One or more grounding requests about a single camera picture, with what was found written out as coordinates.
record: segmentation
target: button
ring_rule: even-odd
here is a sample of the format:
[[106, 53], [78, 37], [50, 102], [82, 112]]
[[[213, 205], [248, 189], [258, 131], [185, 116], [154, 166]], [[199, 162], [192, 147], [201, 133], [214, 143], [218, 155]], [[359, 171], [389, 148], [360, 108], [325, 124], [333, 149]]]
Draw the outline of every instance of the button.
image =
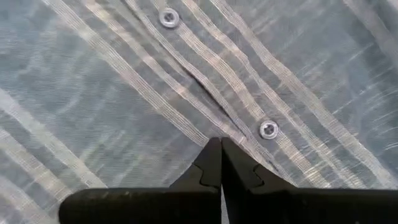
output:
[[279, 132], [278, 124], [267, 120], [260, 125], [260, 135], [263, 139], [274, 139]]
[[171, 8], [165, 8], [159, 13], [160, 23], [167, 28], [175, 28], [180, 22], [178, 12]]

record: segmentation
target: black tool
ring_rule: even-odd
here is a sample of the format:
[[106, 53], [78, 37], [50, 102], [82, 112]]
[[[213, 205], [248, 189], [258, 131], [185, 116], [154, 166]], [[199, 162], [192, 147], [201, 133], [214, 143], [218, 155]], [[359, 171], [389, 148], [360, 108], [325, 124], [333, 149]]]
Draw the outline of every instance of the black tool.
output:
[[61, 204], [61, 224], [221, 223], [221, 183], [230, 224], [398, 223], [395, 190], [298, 189], [232, 140], [212, 138], [166, 189], [86, 189]]

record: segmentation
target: white button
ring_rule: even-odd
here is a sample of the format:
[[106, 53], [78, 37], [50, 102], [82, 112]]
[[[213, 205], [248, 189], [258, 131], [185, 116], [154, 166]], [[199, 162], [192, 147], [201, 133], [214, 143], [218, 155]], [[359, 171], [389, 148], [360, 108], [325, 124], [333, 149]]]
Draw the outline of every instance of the white button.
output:
[[271, 120], [267, 120], [260, 125], [260, 135], [263, 139], [274, 139], [278, 132], [278, 124]]
[[171, 8], [165, 8], [159, 13], [160, 23], [167, 28], [175, 28], [180, 22], [178, 12]]

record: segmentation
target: striped shirt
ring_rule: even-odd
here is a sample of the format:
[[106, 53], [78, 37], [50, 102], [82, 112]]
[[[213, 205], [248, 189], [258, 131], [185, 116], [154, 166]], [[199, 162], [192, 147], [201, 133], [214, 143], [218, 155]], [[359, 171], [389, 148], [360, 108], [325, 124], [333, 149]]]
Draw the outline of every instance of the striped shirt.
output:
[[215, 136], [298, 187], [396, 189], [397, 21], [395, 0], [3, 0], [0, 221], [166, 187]]

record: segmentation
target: shirt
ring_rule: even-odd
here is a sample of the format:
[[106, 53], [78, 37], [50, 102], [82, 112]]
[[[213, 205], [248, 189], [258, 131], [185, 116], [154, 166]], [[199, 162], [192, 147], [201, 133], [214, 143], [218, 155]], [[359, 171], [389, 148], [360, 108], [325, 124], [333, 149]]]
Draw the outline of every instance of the shirt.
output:
[[395, 0], [3, 0], [0, 223], [166, 187], [215, 136], [297, 187], [396, 189], [397, 21]]

